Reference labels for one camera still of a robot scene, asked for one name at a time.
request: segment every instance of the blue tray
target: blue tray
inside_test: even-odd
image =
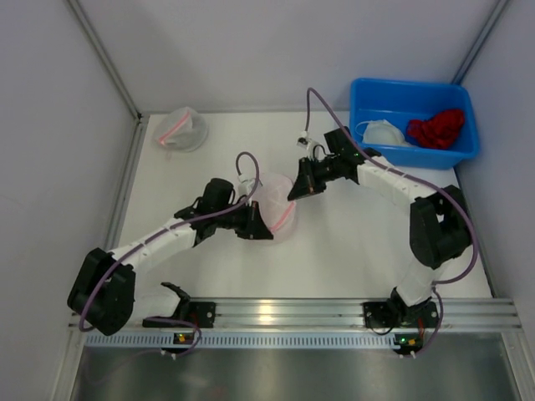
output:
[[[359,126],[359,132],[355,129],[361,121],[386,119],[401,130],[407,142],[417,145],[406,134],[409,120],[430,119],[446,109],[462,109],[465,113],[461,134],[448,150],[363,144],[362,135],[366,125]],[[461,160],[475,157],[479,152],[470,96],[458,85],[356,79],[351,85],[349,128],[359,145],[377,149],[393,165],[446,170]]]

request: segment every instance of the wire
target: wire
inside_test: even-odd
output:
[[[258,161],[254,157],[254,155],[252,155],[249,152],[245,152],[245,151],[239,153],[238,156],[236,157],[236,166],[237,167],[239,165],[239,160],[245,155],[248,156],[252,160],[252,162],[254,164],[254,168],[255,168],[255,181],[254,181],[254,186],[252,187],[251,193],[248,194],[245,198],[243,198],[243,200],[241,202],[238,202],[235,205],[232,205],[232,206],[226,208],[223,211],[217,211],[217,212],[214,212],[214,213],[209,213],[209,214],[204,215],[204,216],[193,217],[193,218],[191,218],[189,220],[179,221],[179,222],[171,225],[169,228],[168,227],[162,228],[161,230],[157,231],[155,234],[153,234],[152,236],[147,238],[145,240],[145,243],[140,243],[140,244],[134,246],[132,249],[130,249],[128,252],[126,252],[123,256],[121,256],[119,259],[117,259],[117,261],[115,261],[114,264],[111,265],[111,267],[106,271],[106,273],[104,273],[104,275],[100,278],[99,282],[97,282],[97,284],[94,286],[93,291],[89,295],[88,300],[84,305],[84,309],[82,310],[82,313],[80,314],[80,320],[79,320],[79,323],[78,323],[78,328],[79,328],[79,330],[81,332],[88,332],[90,330],[93,330],[92,326],[90,326],[90,327],[85,327],[84,326],[84,321],[85,321],[85,319],[87,317],[89,309],[91,308],[91,305],[93,304],[94,299],[96,298],[97,294],[99,293],[100,288],[102,288],[102,286],[104,285],[106,280],[108,280],[108,278],[110,278],[110,276],[114,272],[114,270],[123,261],[125,261],[126,259],[128,259],[132,255],[134,255],[136,252],[138,252],[144,246],[149,245],[151,242],[153,242],[154,240],[156,240],[160,236],[163,236],[169,230],[175,230],[178,227],[185,226],[186,224],[191,224],[191,223],[194,223],[196,221],[203,221],[203,220],[211,219],[213,217],[222,216],[222,215],[225,215],[226,213],[230,213],[231,211],[235,211],[238,208],[242,207],[243,205],[247,204],[249,199],[251,199],[252,195],[254,194],[254,192],[258,188],[258,183],[260,182],[260,167],[258,166]]]
[[[314,155],[314,157],[317,159],[318,157],[316,156],[316,148],[320,148],[323,152],[324,152],[324,155],[326,156],[327,155],[327,152],[325,151],[325,147],[321,144],[317,144],[315,145],[313,148],[312,148],[312,154]]]
[[[310,125],[310,94],[314,94],[318,100],[322,103],[322,105],[324,106],[324,108],[329,112],[329,114],[331,115],[331,117],[333,118],[334,122],[336,122],[337,126],[342,130],[342,132],[344,132],[345,136],[348,138],[349,142],[351,142],[351,144],[353,144],[353,146],[355,147],[355,149],[365,158],[367,159],[369,162],[371,162],[372,164],[376,165],[377,167],[380,167],[381,169],[383,170],[388,170],[389,172],[393,173],[393,174],[396,174],[396,175],[399,175],[399,176],[404,176],[405,178],[408,178],[409,180],[411,181],[414,181],[414,182],[417,182],[418,184],[422,184],[422,185],[425,185],[429,188],[431,188],[432,190],[435,190],[436,192],[438,192],[439,194],[441,194],[442,196],[444,196],[452,205],[453,207],[456,209],[456,211],[459,213],[459,215],[461,215],[462,217],[462,220],[464,220],[464,222],[466,223],[466,228],[468,229],[468,231],[470,232],[470,237],[471,237],[471,243],[472,243],[472,255],[471,255],[471,260],[470,260],[470,263],[468,263],[468,267],[461,273],[459,274],[458,276],[456,277],[453,277],[453,278],[450,278],[450,279],[447,279],[447,280],[438,280],[438,281],[435,281],[434,282],[434,285],[436,284],[452,284],[453,282],[458,282],[460,280],[462,280],[464,277],[468,276],[468,274],[470,274],[471,270],[474,268],[474,266],[476,265],[476,262],[477,262],[477,256],[479,254],[479,242],[477,240],[477,236],[476,236],[476,229],[474,228],[474,225],[472,224],[471,220],[470,220],[470,217],[468,217],[468,214],[464,211],[464,209],[461,207],[461,205],[459,205],[455,199],[453,199],[447,192],[445,192],[442,188],[440,188],[439,186],[433,184],[432,182],[429,182],[427,180],[422,180],[421,178],[418,178],[418,177],[415,177],[413,175],[410,175],[410,174],[406,174],[402,171],[399,171],[397,169],[394,169],[394,168],[389,168],[387,167],[386,165],[383,165],[382,163],[380,163],[379,161],[377,160],[374,160],[372,157],[370,157],[369,155],[367,155],[364,150],[359,146],[359,144],[357,144],[353,137],[351,136],[351,134],[348,132],[348,130],[345,128],[344,124],[342,124],[342,121],[340,121],[340,119],[338,118],[338,116],[336,115],[336,113],[333,111],[333,109],[331,108],[331,106],[329,106],[329,104],[327,103],[327,101],[322,97],[321,94],[318,93],[318,91],[314,88],[308,88],[307,89],[307,122],[306,122],[306,125],[305,125],[305,130],[308,131],[308,126]]]
[[[418,317],[418,335],[423,340],[425,335],[424,322],[421,320],[421,317]]]
[[[191,327],[194,330],[193,334],[194,335],[195,335],[195,333],[198,334],[196,336],[195,342],[189,348],[187,348],[183,353],[176,353],[174,358],[178,358],[178,357],[181,358],[181,357],[184,357],[185,355],[187,355],[188,353],[192,353],[193,349],[195,349],[195,347],[197,346],[199,341],[201,341],[201,337],[202,337],[201,329],[198,326],[196,326],[195,324],[193,324],[193,323],[186,322],[186,321],[183,321],[183,320],[166,319],[166,318],[163,318],[163,317],[148,317],[146,320],[150,320],[152,322],[170,323],[170,324],[175,324],[177,326]],[[154,348],[152,348],[152,349],[144,349],[142,351],[139,351],[138,353],[130,355],[128,358],[124,359],[121,363],[117,364],[114,368],[112,368],[109,372],[107,372],[107,374],[105,374],[103,377],[101,377],[99,379],[96,379],[96,380],[92,379],[89,376],[89,361],[86,359],[84,361],[84,376],[85,376],[85,380],[87,380],[87,382],[89,384],[91,384],[92,386],[99,386],[102,383],[105,383],[108,380],[110,380],[112,378],[112,376],[114,374],[116,374],[120,369],[122,369],[125,365],[131,363],[132,361],[134,361],[138,357],[141,357],[143,355],[147,355],[147,354],[150,354],[150,353],[162,353],[162,351],[160,349],[154,349]]]
[[[242,195],[239,198],[237,198],[237,202],[241,201],[243,198],[245,198],[247,195]]]
[[[439,294],[436,291],[436,287],[433,286],[431,288],[433,293],[436,296],[436,299],[438,300],[439,308],[441,309],[438,322],[436,323],[435,330],[433,330],[433,333],[430,335],[429,339],[425,342],[424,346],[416,353],[416,355],[421,355],[422,353],[427,352],[427,350],[430,348],[431,344],[435,341],[436,336],[438,335],[438,331],[441,329],[442,321],[444,320],[444,302],[442,301],[441,294]]]
[[[395,329],[395,326],[390,326],[389,329],[386,330],[385,332],[376,332],[373,328],[370,327],[370,330],[374,332],[375,334],[377,334],[378,336],[385,336],[386,334],[389,334],[394,329]]]
[[[242,171],[240,170],[240,157],[241,157],[241,153],[238,154],[238,156],[236,156],[236,161],[235,161],[235,165],[236,165],[236,171],[237,171],[237,174],[238,175],[242,175]]]

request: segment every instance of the plastic bag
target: plastic bag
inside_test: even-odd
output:
[[[405,137],[401,133],[400,129],[394,127],[386,119],[362,121],[356,125],[355,129],[362,124],[368,125],[363,134],[363,144],[412,146],[405,141]]]
[[[168,150],[191,152],[202,145],[208,135],[208,123],[190,107],[167,115],[154,131],[158,145]]]
[[[296,202],[288,201],[293,182],[286,175],[277,173],[260,174],[260,182],[262,184],[252,199],[258,202],[260,215],[273,234],[273,243],[286,241],[294,232],[297,223]]]

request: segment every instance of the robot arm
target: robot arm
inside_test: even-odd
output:
[[[324,137],[330,154],[322,160],[318,160],[313,151],[317,142],[306,135],[299,138],[298,145],[308,150],[308,157],[299,160],[298,177],[288,200],[317,195],[327,188],[328,181],[345,178],[379,192],[410,217],[410,249],[415,260],[401,283],[393,289],[386,308],[395,315],[396,324],[410,323],[428,307],[432,283],[446,269],[448,261],[460,256],[471,244],[466,224],[441,194],[389,172],[393,166],[379,152],[364,150],[386,165],[387,170],[360,155],[341,129],[328,132]],[[444,190],[466,209],[459,189],[450,185]]]
[[[247,195],[250,189],[251,181],[243,180],[238,188],[238,196]],[[232,205],[229,202],[233,191],[230,182],[212,179],[206,185],[204,194],[192,206],[175,213],[157,230],[127,246],[110,251],[100,248],[92,250],[85,257],[69,294],[69,307],[81,315],[99,280],[116,265],[90,305],[85,317],[89,323],[103,334],[111,335],[128,321],[146,317],[184,320],[190,301],[184,291],[170,283],[162,283],[161,287],[139,292],[135,287],[135,279],[176,253],[199,245],[214,235],[217,228],[234,230],[242,239],[272,240],[273,234],[264,224],[255,201],[219,216],[199,218],[228,209]]]

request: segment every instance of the gray wall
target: gray wall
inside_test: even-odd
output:
[[[501,294],[535,353],[535,2],[512,2],[465,81],[481,154],[459,169]]]
[[[449,81],[496,0],[81,0],[142,111],[337,108],[360,76]]]
[[[49,396],[132,120],[60,0],[0,2],[0,399]]]

